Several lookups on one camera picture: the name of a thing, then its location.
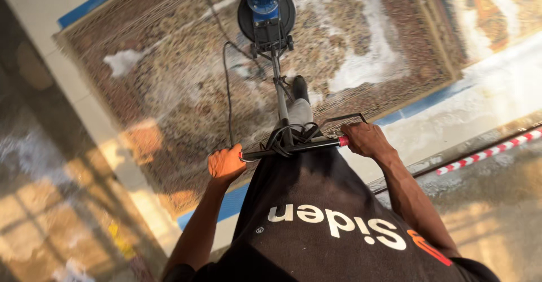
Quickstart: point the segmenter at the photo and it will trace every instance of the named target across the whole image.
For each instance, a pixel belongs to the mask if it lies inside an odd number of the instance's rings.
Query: hand
[[[378,160],[397,152],[386,140],[378,125],[363,122],[343,124],[340,130],[348,136],[350,140],[348,148],[353,153]]]
[[[241,144],[238,143],[231,150],[225,148],[209,155],[209,174],[216,180],[232,183],[247,169],[247,164],[239,159],[240,151]]]

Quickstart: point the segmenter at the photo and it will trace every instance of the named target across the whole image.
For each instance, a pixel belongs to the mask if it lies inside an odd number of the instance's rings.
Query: red and white striped tape
[[[454,171],[454,170],[458,170],[460,168],[463,168],[467,165],[470,165],[470,164],[473,164],[477,161],[482,161],[488,157],[491,157],[495,154],[499,154],[499,153],[502,153],[506,150],[509,150],[511,149],[512,147],[517,147],[521,144],[524,144],[525,142],[528,142],[528,141],[531,141],[531,140],[535,140],[535,139],[539,139],[540,137],[542,136],[542,127],[532,131],[532,132],[529,132],[529,133],[526,133],[526,134],[523,134],[521,136],[517,136],[515,137],[514,139],[512,140],[509,140],[505,143],[502,143],[502,144],[499,144],[499,145],[496,145],[494,147],[491,147],[491,148],[488,148],[487,150],[484,150],[480,153],[477,153],[477,154],[474,154],[472,156],[469,156],[469,157],[465,157],[463,158],[462,160],[460,161],[456,161],[452,164],[449,164],[445,167],[442,167],[442,168],[439,168],[437,169],[437,175],[443,175],[443,174],[446,174],[448,172],[451,172],[451,171]]]

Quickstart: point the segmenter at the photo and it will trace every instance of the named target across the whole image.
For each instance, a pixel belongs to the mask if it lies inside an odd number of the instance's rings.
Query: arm
[[[209,156],[207,164],[213,179],[173,249],[164,276],[175,265],[187,264],[197,271],[209,261],[224,194],[229,185],[247,169],[246,164],[239,160],[240,151],[241,145],[236,144],[231,150],[216,151]]]
[[[348,135],[352,152],[373,158],[384,172],[394,212],[446,257],[460,257],[431,201],[405,168],[380,127],[357,123],[343,125],[341,130]]]

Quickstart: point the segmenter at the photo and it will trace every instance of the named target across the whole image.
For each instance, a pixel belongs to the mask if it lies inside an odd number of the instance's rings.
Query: orange logo
[[[451,260],[449,258],[446,258],[442,253],[440,253],[440,251],[437,251],[435,248],[427,244],[425,242],[425,239],[423,237],[420,237],[416,231],[407,230],[406,232],[412,237],[412,240],[414,241],[414,243],[416,243],[416,245],[418,245],[419,248],[423,249],[425,252],[429,253],[440,262],[443,262],[444,265],[451,265]]]

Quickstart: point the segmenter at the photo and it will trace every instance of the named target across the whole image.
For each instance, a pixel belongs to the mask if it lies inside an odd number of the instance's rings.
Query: shoe
[[[295,77],[292,90],[296,100],[305,99],[307,100],[308,104],[311,104],[311,102],[308,100],[307,82],[305,82],[305,79],[302,76],[298,75]]]

